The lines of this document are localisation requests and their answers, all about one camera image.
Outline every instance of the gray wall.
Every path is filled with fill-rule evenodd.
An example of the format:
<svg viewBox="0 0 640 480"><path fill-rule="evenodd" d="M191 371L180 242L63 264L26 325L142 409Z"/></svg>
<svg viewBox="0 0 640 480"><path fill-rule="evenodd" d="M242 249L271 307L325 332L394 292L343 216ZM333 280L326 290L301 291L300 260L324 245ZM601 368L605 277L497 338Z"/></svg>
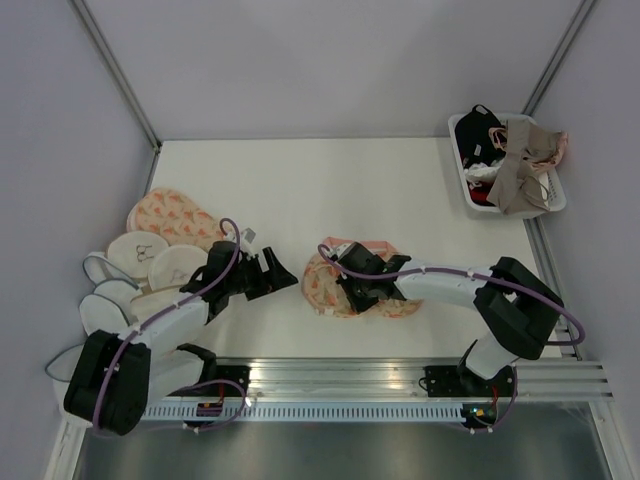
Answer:
<svg viewBox="0 0 640 480"><path fill-rule="evenodd" d="M640 2L600 2L535 117L566 129L567 208L545 218L561 281L640 449Z"/></svg>
<svg viewBox="0 0 640 480"><path fill-rule="evenodd" d="M45 362L78 341L82 257L121 232L152 154L64 0L0 2L0 478L41 478Z"/></svg>
<svg viewBox="0 0 640 480"><path fill-rule="evenodd" d="M579 0L87 0L164 140L445 135L521 110Z"/></svg>

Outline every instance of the white plastic basket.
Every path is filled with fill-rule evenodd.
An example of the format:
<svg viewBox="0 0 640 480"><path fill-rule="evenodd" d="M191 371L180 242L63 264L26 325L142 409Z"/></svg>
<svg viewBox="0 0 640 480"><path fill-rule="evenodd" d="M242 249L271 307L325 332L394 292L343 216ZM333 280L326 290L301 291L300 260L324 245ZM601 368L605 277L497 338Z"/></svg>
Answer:
<svg viewBox="0 0 640 480"><path fill-rule="evenodd" d="M485 207L482 205L478 205L477 203L474 203L473 200L471 200L471 195L469 194L469 188L467 187L467 180L464 176L462 159L460 158L460 150L458 150L458 141L456 140L455 132L456 125L465 115L466 113L456 114L452 115L449 118L449 135L451 136L451 144L453 146L453 152L456 156L456 167L458 168L458 176L460 177L460 185L462 186L462 193L464 194L467 212L472 218L495 218L496 215L502 215L502 212L498 207ZM510 119L523 118L528 119L531 123L536 123L533 118L517 113L496 113L495 115L496 117L498 117L498 120L503 123ZM547 175L549 176L549 211L558 212L567 205L567 198L564 196L564 190L562 189L562 184L560 183L560 178L558 177L556 169L553 168L549 170L549 172L547 172ZM523 212L509 215L508 218L534 218L538 215L542 215L543 213L545 212Z"/></svg>

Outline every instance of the purple cable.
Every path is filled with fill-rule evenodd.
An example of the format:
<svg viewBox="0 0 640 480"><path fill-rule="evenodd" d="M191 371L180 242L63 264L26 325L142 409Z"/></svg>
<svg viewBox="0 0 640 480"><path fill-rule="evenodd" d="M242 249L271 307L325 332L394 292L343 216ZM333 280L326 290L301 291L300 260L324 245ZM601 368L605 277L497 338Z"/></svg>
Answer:
<svg viewBox="0 0 640 480"><path fill-rule="evenodd" d="M218 283L220 283L224 279L224 277L227 276L227 274L231 271L231 268L233 268L233 266L236 264L236 260L238 259L238 255L240 255L240 230L238 229L238 225L236 225L236 223L233 220L231 220L229 218L223 218L222 220L220 220L220 229L223 232L224 232L224 227L223 227L224 223L229 223L231 225L231 227L233 228L233 231L234 231L234 233L236 235L236 248L233 250L233 255L231 256L231 260L229 261L229 264L225 267L225 269L222 271L222 273L220 273L220 275L218 275L218 278L216 278L209 285L207 285L206 287L200 289L199 291L197 291L193 295L190 295L189 297L185 298L184 300L179 301L177 306L176 305L169 305L168 307L160 310L158 313L156 313L154 315L151 315L147 320L145 320L142 323L142 325L140 325L140 332L137 332L136 330L134 330L127 336L127 338L125 338L122 341L122 343L120 344L120 347L118 348L118 350L116 351L115 355L111 359L111 363L109 364L109 368L107 369L107 372L106 372L106 374L104 376L104 380L102 381L102 385L100 385L100 391L98 392L98 398L96 399L96 406L95 406L95 408L93 410L93 418L92 418L93 428L95 428L96 430L100 429L100 423L99 423L99 421L100 421L100 411L102 410L102 403L104 402L104 397L105 397L105 395L107 393L107 387L109 385L109 381L111 380L111 377L113 376L113 372L116 369L116 365L118 364L118 360L120 360L120 357L122 357L122 354L124 353L124 351L127 348L127 346L133 341L134 338L136 338L140 333L142 333L146 328L148 328L149 325L151 325L153 322L155 322L158 319L164 317L166 314L173 312L177 308L182 307L183 305L185 305L186 303L189 303L190 301L194 300L195 298L201 297L202 295L207 293L209 290L211 290L213 287L215 287Z"/></svg>
<svg viewBox="0 0 640 480"><path fill-rule="evenodd" d="M382 273L380 275L367 275L364 273L352 272L344 268L337 262L334 262L329 258L327 252L331 253L331 248L324 244L318 245L318 253L322 257L322 259L331 265L333 268L337 269L339 272L344 273L345 275L349 275L355 278L361 278L362 280L391 280L393 278L405 277L407 275L415 275L415 274L426 274L426 273L445 273L447 275L456 275L459 277L468 277L469 272L465 270L458 270L456 268L447 268L447 267L425 267L422 268L412 268L410 270L403 270L401 272L395 273ZM523 287L522 285L518 285L517 283L509 282L508 280L503 280L501 278L490 277L488 275L482 275L481 273L471 272L471 277L476 278L478 280L484 280L485 282L493 283L494 285L499 285L501 287L506 287L511 290L515 290L520 293L524 293L532 298L535 298L541 303L544 303L546 306L553 308L560 315L563 315L569 322L576 328L578 331L578 338L573 340L551 340L547 342L547 345L553 346L574 346L584 342L586 337L586 332L584 331L584 327L578 321L576 317L574 317L571 312L569 312L566 308L561 305L558 305L554 301L548 299L544 295L536 292L535 290L531 290L530 288Z"/></svg>

